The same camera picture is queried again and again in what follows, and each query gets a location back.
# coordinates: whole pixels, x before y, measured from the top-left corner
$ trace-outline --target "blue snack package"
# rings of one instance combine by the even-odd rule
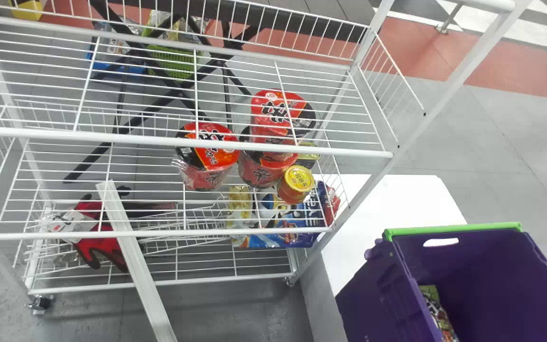
[[[334,190],[319,181],[307,199],[299,204],[287,204],[275,193],[267,193],[259,197],[256,210],[261,214],[261,225],[264,228],[313,228],[326,227],[332,221],[328,216],[334,216],[339,207],[339,199],[334,195]],[[336,208],[330,208],[329,203],[337,203]],[[319,232],[299,234],[254,234],[237,237],[234,240],[235,247],[247,248],[276,248],[276,247],[312,247],[316,242]]]

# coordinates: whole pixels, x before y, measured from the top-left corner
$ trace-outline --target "noodle cup lid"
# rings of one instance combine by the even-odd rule
[[[237,137],[223,125],[218,123],[199,123],[198,139],[237,141]],[[196,123],[188,123],[178,132],[176,138],[196,138]],[[234,165],[239,158],[239,150],[204,148],[204,147],[177,147],[178,155],[189,165],[202,171],[223,171]]]
[[[250,101],[252,123],[259,130],[268,130],[276,136],[292,137],[291,123],[286,110],[291,108],[292,125],[295,135],[301,138],[315,127],[315,112],[312,106],[299,95],[279,89],[263,89]]]
[[[315,183],[311,171],[301,165],[289,167],[284,173],[284,182],[298,193],[310,192]]]

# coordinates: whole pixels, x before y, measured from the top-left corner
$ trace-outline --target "caster wheel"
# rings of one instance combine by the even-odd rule
[[[33,310],[33,314],[43,314],[46,309],[52,306],[54,301],[54,295],[50,294],[48,296],[35,296],[33,303],[27,305],[28,309]]]
[[[291,278],[284,278],[284,284],[286,284],[286,286],[288,287],[294,287],[295,286],[295,283],[291,283]]]

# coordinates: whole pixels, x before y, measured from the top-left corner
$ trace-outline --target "red noodle cup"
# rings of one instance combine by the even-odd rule
[[[237,137],[218,123],[199,123],[201,140],[237,141]],[[178,132],[177,138],[195,139],[196,123],[188,123]],[[180,158],[180,173],[183,182],[190,190],[211,191],[217,189],[225,180],[232,166],[237,162],[239,150],[205,149],[201,147],[177,147]]]
[[[295,145],[286,102],[291,108],[292,126],[297,139],[303,138],[315,127],[315,112],[299,95],[278,89],[263,89],[250,102],[253,114],[250,119],[250,134],[253,135],[250,141]]]
[[[293,165],[298,154],[293,153],[284,161],[272,161],[260,156],[258,152],[242,151],[239,156],[239,176],[249,186],[269,188],[284,175],[284,171]]]
[[[245,129],[242,130],[241,132],[241,136],[239,137],[239,140],[242,141],[242,142],[245,142],[245,141],[248,141],[249,140],[249,137],[248,135],[250,134],[250,127],[246,127]],[[293,153],[291,152],[266,152],[266,151],[262,151],[262,152],[251,152],[253,155],[254,154],[259,154],[259,158],[265,158],[267,160],[273,160],[273,161],[276,161],[276,162],[283,162],[285,160],[287,160],[288,158],[291,158],[291,156],[293,155]]]

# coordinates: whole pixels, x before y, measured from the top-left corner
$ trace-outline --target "blue object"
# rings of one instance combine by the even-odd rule
[[[365,255],[336,296],[348,342],[442,341],[419,285],[436,286],[460,342],[547,342],[547,259],[527,233],[394,236]]]
[[[85,53],[85,58],[87,60],[92,60],[92,54],[93,54],[92,51],[86,52]],[[102,61],[94,61],[93,69],[94,70],[105,70],[110,65],[111,65],[111,63],[106,63],[106,62],[102,62]],[[114,71],[115,72],[125,72],[124,68],[125,68],[124,65],[120,65],[120,67],[118,67],[117,70],[114,70]],[[128,72],[130,72],[132,74],[143,74],[143,73],[145,73],[145,67],[142,67],[142,66],[139,66],[139,65],[129,66],[128,67]]]

